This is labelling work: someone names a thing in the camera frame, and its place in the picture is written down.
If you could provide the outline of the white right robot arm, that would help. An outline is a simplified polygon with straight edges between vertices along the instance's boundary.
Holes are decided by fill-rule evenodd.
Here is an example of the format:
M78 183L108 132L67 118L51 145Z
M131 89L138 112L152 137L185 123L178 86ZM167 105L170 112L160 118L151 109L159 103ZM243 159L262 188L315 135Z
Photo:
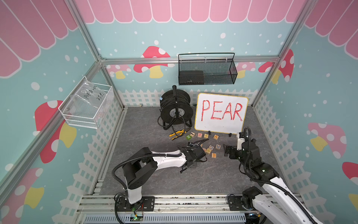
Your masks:
M274 224L319 224L320 220L290 191L279 173L262 161L255 140L238 139L237 146L224 146L226 157L240 162L252 186L239 196L228 196L230 210L256 210Z

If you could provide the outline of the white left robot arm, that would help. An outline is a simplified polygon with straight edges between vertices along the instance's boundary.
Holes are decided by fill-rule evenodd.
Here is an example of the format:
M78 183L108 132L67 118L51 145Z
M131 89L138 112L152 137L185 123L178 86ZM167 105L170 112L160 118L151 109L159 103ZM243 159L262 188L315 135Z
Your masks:
M206 161L206 152L198 143L163 153L144 147L116 165L112 169L112 177L123 186L128 203L134 205L142 200L142 186L156 171L180 168L180 173L183 173L197 163Z

